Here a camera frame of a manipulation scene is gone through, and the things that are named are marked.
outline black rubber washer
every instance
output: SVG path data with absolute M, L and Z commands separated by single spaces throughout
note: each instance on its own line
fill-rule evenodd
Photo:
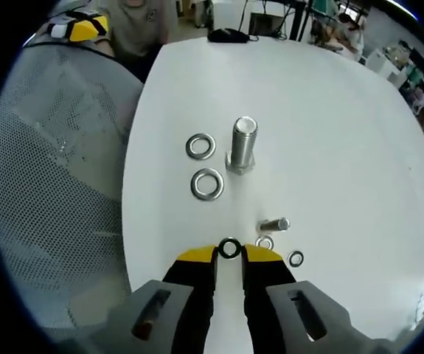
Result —
M 225 245 L 228 242 L 233 243 L 234 246 L 236 247 L 236 251 L 234 251 L 232 254 L 227 254 L 225 252 Z M 218 253 L 220 254 L 221 257 L 226 258 L 227 260 L 230 260 L 232 258 L 236 258 L 241 253 L 241 243 L 240 243 L 240 241 L 238 241 L 237 239 L 235 239 L 233 237 L 224 238 L 224 239 L 222 239 L 222 241 L 218 245 Z
M 301 258 L 300 262 L 298 262 L 298 263 L 292 262 L 292 258 L 294 258 L 295 256 L 300 256 L 300 258 Z M 292 268 L 300 267 L 303 263 L 303 260 L 304 260 L 303 253 L 301 253 L 300 251 L 294 251 L 294 252 L 291 253 L 290 256 L 288 256 L 288 264 L 290 264 Z

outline gray mesh fabric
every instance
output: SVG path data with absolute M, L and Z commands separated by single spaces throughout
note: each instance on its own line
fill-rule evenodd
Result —
M 68 46 L 24 49 L 0 96 L 0 250 L 37 323 L 95 325 L 129 292 L 121 207 L 142 84 Z

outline computer mouse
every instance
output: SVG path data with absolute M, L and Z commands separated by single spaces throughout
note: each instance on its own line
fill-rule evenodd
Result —
M 207 36 L 209 41 L 215 43 L 246 43 L 249 36 L 232 28 L 220 28 L 211 31 Z

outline large bolt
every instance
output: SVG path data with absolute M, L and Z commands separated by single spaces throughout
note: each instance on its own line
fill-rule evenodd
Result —
M 261 232 L 285 231 L 291 226 L 291 222 L 287 218 L 279 218 L 276 220 L 264 220 L 259 223 Z
M 257 123 L 250 117 L 239 118 L 233 126 L 232 150 L 226 153 L 226 169 L 242 175 L 254 167 L 253 147 Z

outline yellow object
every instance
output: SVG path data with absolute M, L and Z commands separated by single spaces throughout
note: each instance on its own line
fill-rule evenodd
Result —
M 246 249 L 249 262 L 273 262 L 276 260 L 283 260 L 282 257 L 270 249 L 250 244 L 246 244 L 244 247 Z
M 98 16 L 92 18 L 92 20 L 97 20 L 105 32 L 108 32 L 108 22 L 105 16 Z M 96 38 L 98 35 L 102 35 L 102 33 L 100 33 L 91 21 L 75 21 L 72 25 L 72 31 L 69 33 L 69 40 L 72 42 L 88 41 Z
M 185 260 L 187 262 L 212 262 L 212 255 L 216 246 L 205 246 L 199 249 L 189 249 L 188 251 L 177 257 L 177 260 Z

